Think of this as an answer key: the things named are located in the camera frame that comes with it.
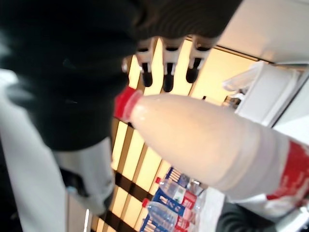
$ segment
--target bottle cap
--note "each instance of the bottle cap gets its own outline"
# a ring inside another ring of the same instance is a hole
[[[160,177],[157,177],[157,178],[155,179],[155,182],[156,182],[157,184],[159,184],[160,181],[161,181],[161,178],[160,178]]]
[[[150,200],[147,199],[147,198],[145,198],[145,199],[143,200],[143,202],[142,202],[143,208],[146,208],[146,206],[149,204],[149,202],[150,202]]]
[[[143,93],[140,90],[136,90],[129,86],[126,87],[125,90],[116,97],[114,116],[124,122],[128,122],[134,105],[142,95]]]

